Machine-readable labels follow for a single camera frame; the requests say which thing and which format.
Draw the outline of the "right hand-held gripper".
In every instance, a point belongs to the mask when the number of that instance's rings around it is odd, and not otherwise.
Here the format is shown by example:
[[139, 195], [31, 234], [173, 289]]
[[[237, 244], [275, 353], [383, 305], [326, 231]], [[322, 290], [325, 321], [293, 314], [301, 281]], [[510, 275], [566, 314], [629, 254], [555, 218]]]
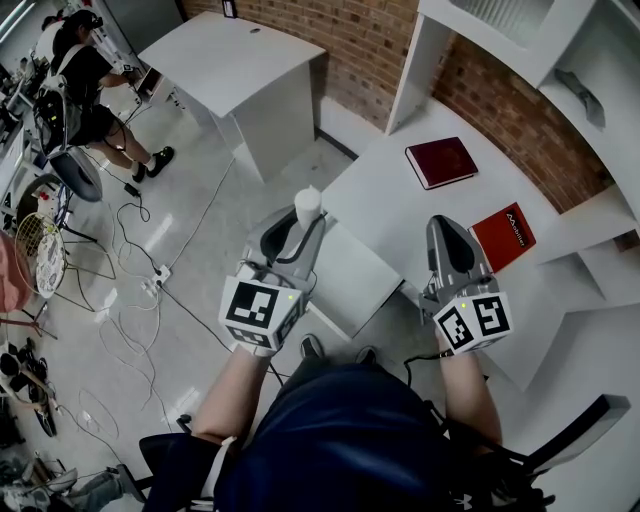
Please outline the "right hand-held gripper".
[[[505, 292], [492, 277], [479, 242], [457, 222], [433, 216], [426, 228], [430, 283], [419, 296], [424, 322], [431, 321], [443, 337], [437, 356], [455, 356], [486, 348], [514, 330]], [[469, 280], [460, 283], [460, 274]]]

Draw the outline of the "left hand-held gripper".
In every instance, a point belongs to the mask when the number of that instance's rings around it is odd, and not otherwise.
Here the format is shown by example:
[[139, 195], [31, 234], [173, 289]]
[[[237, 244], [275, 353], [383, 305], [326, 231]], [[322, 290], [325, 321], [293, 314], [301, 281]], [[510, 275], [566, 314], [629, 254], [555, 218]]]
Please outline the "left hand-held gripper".
[[225, 280], [219, 323], [245, 349], [281, 348], [305, 314], [326, 219], [320, 214], [278, 257], [296, 223], [295, 207], [287, 206], [257, 224], [247, 236], [246, 259]]

